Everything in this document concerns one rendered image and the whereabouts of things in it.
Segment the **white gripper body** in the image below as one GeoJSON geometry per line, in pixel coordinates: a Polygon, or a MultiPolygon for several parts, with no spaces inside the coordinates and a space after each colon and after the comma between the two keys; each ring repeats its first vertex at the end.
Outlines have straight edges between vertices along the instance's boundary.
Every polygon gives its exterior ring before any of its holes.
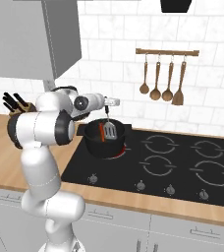
{"type": "Polygon", "coordinates": [[[120,100],[118,98],[106,97],[104,99],[104,104],[107,106],[119,106],[120,100]]]}

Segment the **orange carrot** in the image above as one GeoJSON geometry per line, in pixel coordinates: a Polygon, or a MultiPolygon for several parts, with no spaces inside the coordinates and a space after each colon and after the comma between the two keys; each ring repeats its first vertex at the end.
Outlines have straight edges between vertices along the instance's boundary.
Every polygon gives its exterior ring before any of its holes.
{"type": "Polygon", "coordinates": [[[99,122],[99,131],[100,131],[100,137],[101,137],[101,142],[105,142],[105,137],[104,137],[104,130],[103,130],[103,124],[99,122]]]}

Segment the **black cooking pot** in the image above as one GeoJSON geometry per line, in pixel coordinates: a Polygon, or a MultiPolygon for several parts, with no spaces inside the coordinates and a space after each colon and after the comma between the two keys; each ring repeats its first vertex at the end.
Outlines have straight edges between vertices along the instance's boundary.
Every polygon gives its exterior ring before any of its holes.
{"type": "Polygon", "coordinates": [[[101,140],[99,124],[104,125],[106,118],[93,120],[87,124],[81,124],[78,127],[77,135],[83,136],[88,152],[96,158],[113,158],[117,156],[124,148],[126,137],[132,133],[131,124],[123,124],[122,122],[111,119],[117,131],[117,139],[101,140]]]}

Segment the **wooden spatula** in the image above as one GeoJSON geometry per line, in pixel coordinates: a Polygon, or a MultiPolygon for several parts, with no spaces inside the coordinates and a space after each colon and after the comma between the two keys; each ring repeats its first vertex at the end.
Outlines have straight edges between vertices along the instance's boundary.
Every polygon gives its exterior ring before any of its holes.
{"type": "Polygon", "coordinates": [[[172,99],[172,104],[173,105],[182,105],[184,103],[184,95],[183,95],[183,92],[182,92],[182,83],[184,81],[186,67],[187,67],[187,62],[183,61],[182,64],[181,64],[179,87],[178,87],[177,91],[175,92],[175,94],[173,96],[173,99],[172,99]]]}

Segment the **small wooden spoon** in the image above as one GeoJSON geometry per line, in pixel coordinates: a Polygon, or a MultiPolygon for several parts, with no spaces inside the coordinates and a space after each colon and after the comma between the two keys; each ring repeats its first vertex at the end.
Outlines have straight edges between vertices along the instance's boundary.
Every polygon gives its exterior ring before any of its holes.
{"type": "Polygon", "coordinates": [[[147,75],[147,62],[144,62],[143,84],[140,86],[140,92],[144,95],[149,92],[149,87],[146,83],[146,75],[147,75]]]}

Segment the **wooden ladle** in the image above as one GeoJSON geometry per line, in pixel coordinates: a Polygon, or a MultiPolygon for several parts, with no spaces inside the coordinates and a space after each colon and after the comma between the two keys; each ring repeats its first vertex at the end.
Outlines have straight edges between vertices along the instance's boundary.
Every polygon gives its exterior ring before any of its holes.
{"type": "Polygon", "coordinates": [[[155,71],[155,86],[154,89],[150,92],[149,96],[153,100],[159,100],[161,97],[160,90],[158,89],[158,79],[159,79],[159,73],[160,73],[160,60],[157,60],[156,62],[156,71],[155,71]]]}

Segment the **wooden round spoon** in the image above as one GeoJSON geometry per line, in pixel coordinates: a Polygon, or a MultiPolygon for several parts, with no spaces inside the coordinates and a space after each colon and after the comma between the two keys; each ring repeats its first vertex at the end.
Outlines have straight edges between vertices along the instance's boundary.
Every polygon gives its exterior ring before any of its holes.
{"type": "Polygon", "coordinates": [[[170,90],[171,79],[172,79],[172,74],[173,74],[173,69],[174,69],[173,60],[174,60],[174,57],[171,57],[171,62],[169,64],[169,75],[168,75],[167,89],[162,93],[162,99],[164,101],[170,101],[173,98],[173,93],[170,90]]]}

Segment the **wooden knife block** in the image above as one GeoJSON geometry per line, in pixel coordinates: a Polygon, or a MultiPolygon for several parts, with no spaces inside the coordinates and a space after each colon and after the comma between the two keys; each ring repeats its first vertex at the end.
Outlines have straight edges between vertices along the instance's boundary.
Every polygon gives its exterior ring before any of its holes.
{"type": "Polygon", "coordinates": [[[9,112],[10,116],[24,112],[36,112],[36,107],[31,102],[29,102],[27,106],[23,106],[20,102],[18,102],[18,105],[20,106],[21,109],[18,108],[13,109],[12,111],[9,112]]]}

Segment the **black hob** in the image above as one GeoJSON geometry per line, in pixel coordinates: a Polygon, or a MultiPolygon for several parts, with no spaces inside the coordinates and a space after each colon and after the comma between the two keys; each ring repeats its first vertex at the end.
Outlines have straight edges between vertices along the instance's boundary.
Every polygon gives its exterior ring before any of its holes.
{"type": "Polygon", "coordinates": [[[224,139],[134,130],[122,154],[106,159],[93,157],[81,141],[62,180],[224,207],[224,139]],[[95,184],[88,181],[93,174],[95,184]],[[169,185],[174,195],[166,192],[169,185]],[[207,200],[199,196],[201,190],[207,200]]]}

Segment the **black range hood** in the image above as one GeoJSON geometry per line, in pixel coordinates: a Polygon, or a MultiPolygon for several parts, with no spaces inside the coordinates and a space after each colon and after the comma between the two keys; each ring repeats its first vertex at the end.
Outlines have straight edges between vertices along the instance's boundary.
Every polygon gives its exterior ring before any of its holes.
{"type": "Polygon", "coordinates": [[[193,0],[160,0],[163,13],[187,13],[193,0]]]}

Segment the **grey drawer front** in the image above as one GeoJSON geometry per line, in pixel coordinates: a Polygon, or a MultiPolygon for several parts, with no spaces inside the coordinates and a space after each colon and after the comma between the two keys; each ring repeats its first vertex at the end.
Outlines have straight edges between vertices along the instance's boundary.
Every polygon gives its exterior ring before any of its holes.
{"type": "Polygon", "coordinates": [[[20,210],[22,208],[22,198],[22,192],[0,189],[0,207],[20,210]]]}
{"type": "Polygon", "coordinates": [[[100,205],[86,204],[83,218],[90,221],[100,221],[104,223],[115,224],[119,226],[126,226],[131,228],[148,230],[150,214],[144,214],[134,211],[127,211],[117,208],[104,207],[100,205]],[[87,215],[88,211],[96,209],[99,213],[109,212],[114,217],[113,220],[105,220],[94,218],[87,215]]]}
{"type": "Polygon", "coordinates": [[[152,215],[150,230],[158,234],[224,245],[224,226],[152,215]]]}

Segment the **wooden wall rail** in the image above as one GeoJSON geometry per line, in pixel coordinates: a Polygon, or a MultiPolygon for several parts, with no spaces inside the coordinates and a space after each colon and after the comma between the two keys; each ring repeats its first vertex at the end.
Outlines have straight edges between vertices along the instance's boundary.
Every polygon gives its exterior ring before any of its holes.
{"type": "Polygon", "coordinates": [[[160,50],[136,48],[136,54],[199,56],[199,50],[160,50]]]}

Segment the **grey wall cupboard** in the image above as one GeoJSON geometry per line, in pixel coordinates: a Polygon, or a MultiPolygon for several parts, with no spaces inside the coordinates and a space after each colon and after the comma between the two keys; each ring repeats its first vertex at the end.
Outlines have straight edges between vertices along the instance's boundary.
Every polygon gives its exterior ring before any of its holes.
{"type": "Polygon", "coordinates": [[[77,0],[0,0],[0,77],[55,80],[82,58],[77,0]]]}

